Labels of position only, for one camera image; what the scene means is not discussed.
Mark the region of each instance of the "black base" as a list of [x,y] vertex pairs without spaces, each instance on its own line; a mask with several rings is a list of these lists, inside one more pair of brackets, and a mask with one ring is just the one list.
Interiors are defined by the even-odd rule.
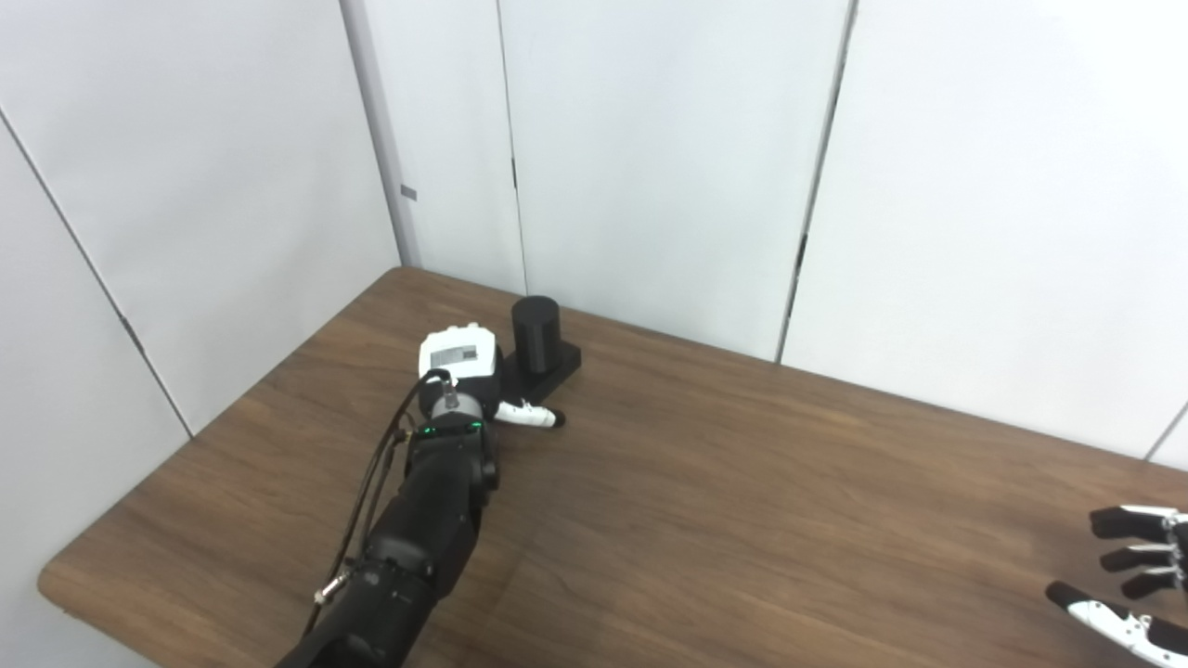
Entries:
[[582,365],[582,349],[573,344],[561,341],[561,364],[548,373],[529,373],[520,368],[516,352],[504,359],[504,377],[501,393],[505,399],[523,398],[530,404],[541,405],[567,378]]

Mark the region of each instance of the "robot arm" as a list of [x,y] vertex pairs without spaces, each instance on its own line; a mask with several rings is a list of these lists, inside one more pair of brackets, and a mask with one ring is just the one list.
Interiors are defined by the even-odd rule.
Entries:
[[[499,487],[492,421],[564,424],[560,412],[503,396],[499,347],[494,334],[478,324],[430,334],[421,346],[421,373],[413,391],[428,420],[407,435],[404,481],[374,527],[368,511],[356,557],[336,560],[331,573],[339,561],[342,571],[315,594],[310,628],[277,668],[402,666],[437,601],[454,590],[478,542],[482,510]],[[387,464],[400,440],[394,424],[411,398],[410,392],[377,449],[377,458],[386,452]],[[364,490],[374,466],[373,460]],[[386,471],[385,465],[375,498]],[[314,626],[321,606],[334,598]]]
[[[1174,508],[1123,505],[1089,513],[1099,538],[1151,541],[1101,557],[1111,573],[1148,567],[1121,585],[1123,595],[1139,599],[1161,590],[1184,590],[1188,515]],[[1148,663],[1188,668],[1188,629],[1126,606],[1098,600],[1061,581],[1048,586],[1048,599],[1095,632],[1125,647]]]

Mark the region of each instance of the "white robotic fingers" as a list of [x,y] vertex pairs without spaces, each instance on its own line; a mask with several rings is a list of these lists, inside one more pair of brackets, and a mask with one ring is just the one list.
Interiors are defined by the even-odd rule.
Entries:
[[[1161,590],[1184,590],[1188,554],[1188,515],[1174,508],[1120,505],[1089,513],[1093,534],[1100,538],[1150,541],[1126,546],[1101,557],[1110,573],[1146,567],[1121,585],[1129,599]],[[1155,666],[1188,668],[1188,629],[1130,609],[1098,600],[1064,582],[1048,586],[1048,599],[1072,617]]]
[[565,414],[560,410],[554,411],[544,407],[535,407],[527,402],[520,402],[520,405],[500,402],[499,409],[495,411],[495,420],[510,424],[556,429],[565,424]]

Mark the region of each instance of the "table surface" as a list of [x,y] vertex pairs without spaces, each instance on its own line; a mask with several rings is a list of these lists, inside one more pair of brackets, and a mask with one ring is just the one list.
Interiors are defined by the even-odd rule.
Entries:
[[[421,340],[478,321],[510,348],[514,300],[387,273],[42,592],[164,667],[271,667]],[[409,666],[1132,664],[1043,588],[1119,598],[1086,512],[1175,505],[1188,474],[586,314],[562,327],[583,349],[549,402],[569,423],[500,427],[501,489]]]

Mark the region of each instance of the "white robotic hand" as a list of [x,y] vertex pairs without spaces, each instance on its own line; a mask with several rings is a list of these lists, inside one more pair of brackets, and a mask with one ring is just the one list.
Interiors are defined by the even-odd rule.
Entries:
[[[1145,568],[1121,585],[1129,599],[1139,599],[1161,590],[1184,588],[1184,554],[1188,553],[1188,515],[1174,508],[1121,505],[1089,513],[1093,534],[1099,538],[1140,538],[1150,541],[1127,546],[1101,557],[1101,567],[1118,573]],[[1064,582],[1048,586],[1048,599],[1098,634],[1125,647],[1155,666],[1188,668],[1188,629],[1130,609],[1097,600]]]

